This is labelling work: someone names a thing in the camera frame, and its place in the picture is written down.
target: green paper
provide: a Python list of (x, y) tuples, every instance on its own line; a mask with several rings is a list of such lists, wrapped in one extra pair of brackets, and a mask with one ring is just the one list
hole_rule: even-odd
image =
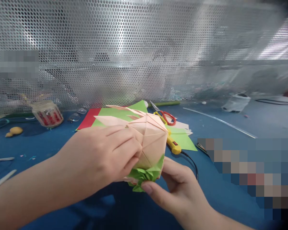
[(138, 186), (138, 185), (136, 185), (133, 189), (132, 189), (132, 191), (134, 191), (134, 192), (145, 192), (140, 186)]
[(139, 180), (137, 185), (134, 185), (134, 184), (128, 182), (129, 186), (134, 187), (132, 189), (132, 191), (144, 192), (144, 190), (141, 188), (141, 184), (145, 180), (151, 180), (151, 181), (155, 182), (157, 177), (159, 176), (159, 174), (161, 172), (161, 169), (163, 166), (163, 161), (164, 161), (164, 154), (160, 157), (158, 163), (155, 166), (153, 166), (147, 170), (140, 169), (140, 168), (132, 169), (131, 172), (129, 173), (128, 177), (133, 177), (133, 178)]
[(140, 168), (137, 168), (137, 170), (141, 173), (145, 173), (145, 170), (144, 169), (140, 169)]
[(180, 145), (181, 149), (197, 151), (195, 145), (187, 135), (185, 129), (175, 128), (167, 126), (166, 128), (171, 130), (171, 138)]
[[(139, 101), (136, 104), (130, 105), (128, 106), (128, 108), (130, 109), (134, 109), (134, 110), (140, 110), (142, 112), (148, 112), (147, 108), (145, 106), (144, 100)], [(134, 115), (136, 117), (139, 117), (138, 115), (136, 115), (135, 113), (131, 112), (131, 111), (126, 111), (126, 110), (118, 110), (118, 109), (114, 109), (114, 108), (102, 108), (98, 114), (99, 116), (113, 116), (113, 117), (117, 117), (126, 121), (133, 121), (130, 117), (128, 117), (127, 115)], [(92, 124), (92, 126), (105, 126), (103, 125), (99, 120), (95, 120), (94, 123)]]

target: white plastic bag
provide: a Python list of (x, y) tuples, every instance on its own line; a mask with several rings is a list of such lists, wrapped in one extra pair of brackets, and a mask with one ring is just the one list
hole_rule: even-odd
[(244, 107), (249, 103), (251, 100), (246, 94), (235, 94), (225, 105), (222, 106), (222, 109), (226, 112), (241, 112)]

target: small yellow object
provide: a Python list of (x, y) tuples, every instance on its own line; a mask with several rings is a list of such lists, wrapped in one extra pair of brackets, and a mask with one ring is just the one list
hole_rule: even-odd
[(7, 134), (5, 135), (5, 137), (11, 137), (11, 136), (13, 136), (12, 133), (7, 133)]
[(13, 135), (21, 134), (22, 131), (23, 131), (23, 129), (20, 127), (13, 127), (10, 129), (10, 132), (5, 135), (5, 137), (11, 137)]
[(178, 155), (181, 153), (181, 147), (171, 138), (171, 130), (167, 129), (168, 135), (166, 139), (166, 143), (170, 146), (173, 154)]
[(15, 134), (21, 134), (22, 131), (23, 131), (23, 129), (20, 128), (20, 127), (13, 127), (13, 128), (10, 129), (10, 132), (11, 132), (13, 135), (15, 135)]

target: glass jar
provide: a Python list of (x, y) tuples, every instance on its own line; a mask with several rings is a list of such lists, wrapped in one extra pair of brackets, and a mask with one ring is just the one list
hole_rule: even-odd
[(54, 128), (63, 122), (63, 116), (52, 100), (45, 100), (31, 104), (32, 113), (46, 128)]

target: yellow soldering iron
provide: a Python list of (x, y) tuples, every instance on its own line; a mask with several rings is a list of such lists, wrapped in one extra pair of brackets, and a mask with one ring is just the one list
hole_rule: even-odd
[[(164, 118), (158, 112), (154, 112), (154, 114), (156, 114), (160, 117), (160, 119), (162, 120), (164, 125), (167, 125), (167, 122), (164, 120)], [(176, 141), (174, 141), (173, 138), (171, 138), (171, 130), (167, 128), (167, 131), (168, 131), (168, 134), (167, 134), (166, 143), (169, 145), (173, 154), (175, 154), (175, 155), (180, 154), (181, 153), (181, 147), (179, 146), (179, 144), (176, 143)]]

